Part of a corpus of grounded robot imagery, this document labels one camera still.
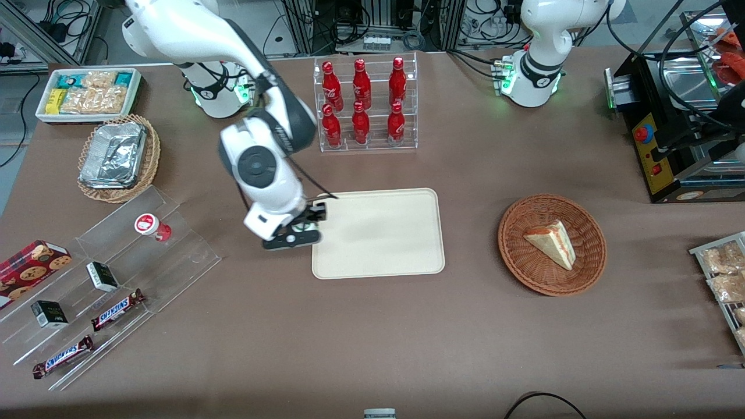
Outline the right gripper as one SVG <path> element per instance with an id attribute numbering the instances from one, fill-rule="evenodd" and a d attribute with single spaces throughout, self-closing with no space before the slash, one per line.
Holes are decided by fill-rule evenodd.
<path id="1" fill-rule="evenodd" d="M 307 198 L 292 199 L 279 209 L 271 209 L 266 202 L 253 201 L 244 217 L 244 226 L 264 241 L 274 240 L 279 236 L 278 231 L 292 225 L 295 229 L 317 229 L 318 223 L 327 219 L 327 203 L 312 201 L 308 204 Z"/>

